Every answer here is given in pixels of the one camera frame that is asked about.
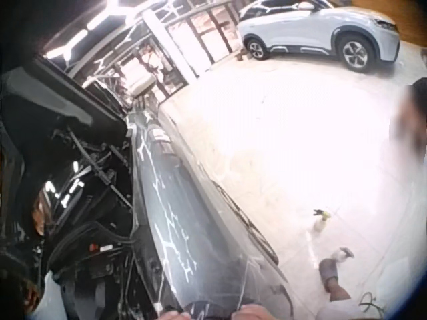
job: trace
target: white suv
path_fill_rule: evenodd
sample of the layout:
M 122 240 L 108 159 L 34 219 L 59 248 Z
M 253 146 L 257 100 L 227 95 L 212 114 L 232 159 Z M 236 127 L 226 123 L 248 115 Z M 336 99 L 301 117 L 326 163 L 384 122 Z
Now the white suv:
M 327 0 L 259 0 L 240 11 L 238 30 L 257 60 L 270 53 L 338 56 L 350 70 L 396 61 L 400 38 L 391 18 Z

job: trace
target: garage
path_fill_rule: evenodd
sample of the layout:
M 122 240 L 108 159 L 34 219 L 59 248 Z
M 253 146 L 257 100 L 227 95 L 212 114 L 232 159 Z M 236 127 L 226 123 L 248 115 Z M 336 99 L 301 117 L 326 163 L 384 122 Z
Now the garage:
M 0 269 L 26 314 L 415 317 L 419 4 L 90 2 L 2 71 Z

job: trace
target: car wheel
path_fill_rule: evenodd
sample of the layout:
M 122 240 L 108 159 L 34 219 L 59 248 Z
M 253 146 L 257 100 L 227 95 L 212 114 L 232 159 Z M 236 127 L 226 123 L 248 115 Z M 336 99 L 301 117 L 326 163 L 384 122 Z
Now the car wheel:
M 359 35 L 345 35 L 338 44 L 338 55 L 352 71 L 366 73 L 375 63 L 375 50 L 371 43 Z
M 268 58 L 266 47 L 258 40 L 249 40 L 246 49 L 250 52 L 251 56 L 257 60 L 266 60 Z

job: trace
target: fender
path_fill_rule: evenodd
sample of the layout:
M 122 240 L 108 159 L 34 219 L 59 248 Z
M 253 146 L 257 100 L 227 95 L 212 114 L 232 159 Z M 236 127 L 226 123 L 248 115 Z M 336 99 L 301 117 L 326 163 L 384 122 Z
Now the fender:
M 342 27 L 338 27 L 334 30 L 331 36 L 331 50 L 332 53 L 336 55 L 336 39 L 339 34 L 343 32 L 353 32 L 353 33 L 359 33 L 361 35 L 364 35 L 367 37 L 371 43 L 374 46 L 375 54 L 377 59 L 380 59 L 380 46 L 378 45 L 378 42 L 375 40 L 374 36 L 367 30 L 357 27 L 355 25 L 344 25 Z
M 266 44 L 260 37 L 257 35 L 254 35 L 253 33 L 248 33 L 247 35 L 244 35 L 242 38 L 242 43 L 244 44 L 244 47 L 246 47 L 246 41 L 249 41 L 250 39 L 257 39 L 263 46 L 266 48 Z

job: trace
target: spray bottle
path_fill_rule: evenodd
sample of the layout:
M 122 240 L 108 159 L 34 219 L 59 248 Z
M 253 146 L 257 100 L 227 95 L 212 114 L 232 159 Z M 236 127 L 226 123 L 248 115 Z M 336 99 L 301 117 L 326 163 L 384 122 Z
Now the spray bottle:
M 314 212 L 315 213 L 313 215 L 321 215 L 322 218 L 320 218 L 314 223 L 313 229 L 317 232 L 321 232 L 324 227 L 326 227 L 326 220 L 328 220 L 331 215 L 324 210 L 314 210 Z

